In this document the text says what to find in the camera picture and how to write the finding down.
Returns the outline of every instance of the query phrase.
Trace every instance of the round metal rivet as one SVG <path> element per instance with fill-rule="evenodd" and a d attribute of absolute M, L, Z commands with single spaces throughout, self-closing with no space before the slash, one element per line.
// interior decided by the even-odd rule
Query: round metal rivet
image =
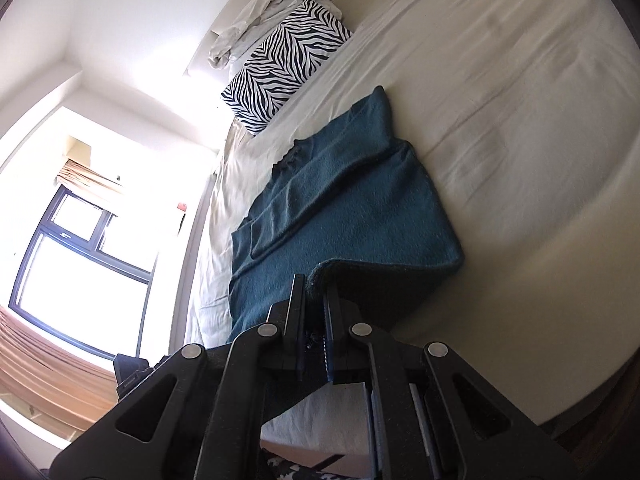
<path fill-rule="evenodd" d="M 449 353 L 449 348 L 444 343 L 431 343 L 427 350 L 434 357 L 444 357 Z"/>
<path fill-rule="evenodd" d="M 191 344 L 183 346 L 182 350 L 180 350 L 180 353 L 185 359 L 195 359 L 202 353 L 202 348 L 200 347 L 200 345 Z"/>
<path fill-rule="evenodd" d="M 258 334 L 262 337 L 271 337 L 272 335 L 276 335 L 278 333 L 278 327 L 271 323 L 265 323 L 264 325 L 260 325 L 258 327 Z"/>
<path fill-rule="evenodd" d="M 355 335 L 366 336 L 371 333 L 371 325 L 368 325 L 366 323 L 356 323 L 351 327 L 351 331 Z"/>

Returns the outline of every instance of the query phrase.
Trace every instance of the zebra print pillow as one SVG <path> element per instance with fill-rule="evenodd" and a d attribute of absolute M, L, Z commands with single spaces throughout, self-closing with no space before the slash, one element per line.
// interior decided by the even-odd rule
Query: zebra print pillow
<path fill-rule="evenodd" d="M 305 0 L 249 56 L 222 99 L 252 134 L 265 129 L 282 105 L 351 33 L 322 5 Z"/>

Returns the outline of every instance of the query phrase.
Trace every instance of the window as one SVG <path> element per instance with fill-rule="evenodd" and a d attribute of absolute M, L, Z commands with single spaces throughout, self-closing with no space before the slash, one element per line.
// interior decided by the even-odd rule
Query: window
<path fill-rule="evenodd" d="M 157 252 L 144 222 L 61 186 L 31 238 L 10 308 L 93 354 L 138 356 Z"/>

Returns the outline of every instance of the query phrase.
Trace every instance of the white bed sheet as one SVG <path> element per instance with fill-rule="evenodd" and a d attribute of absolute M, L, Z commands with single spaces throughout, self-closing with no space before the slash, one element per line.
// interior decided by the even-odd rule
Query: white bed sheet
<path fill-rule="evenodd" d="M 640 52 L 610 0 L 334 0 L 353 38 L 258 137 L 228 136 L 187 340 L 230 329 L 230 234 L 292 145 L 381 84 L 430 172 L 463 269 L 396 327 L 443 340 L 535 422 L 640 345 Z M 358 386 L 326 386 L 263 437 L 367 452 Z"/>

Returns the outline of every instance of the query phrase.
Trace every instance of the blue fleece blanket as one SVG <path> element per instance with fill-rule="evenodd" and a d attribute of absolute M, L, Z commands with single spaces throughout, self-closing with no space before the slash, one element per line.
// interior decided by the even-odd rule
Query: blue fleece blanket
<path fill-rule="evenodd" d="M 328 282 L 390 329 L 463 262 L 426 170 L 394 137 L 382 87 L 296 140 L 233 232 L 230 340 L 266 320 L 306 274 L 307 312 Z"/>

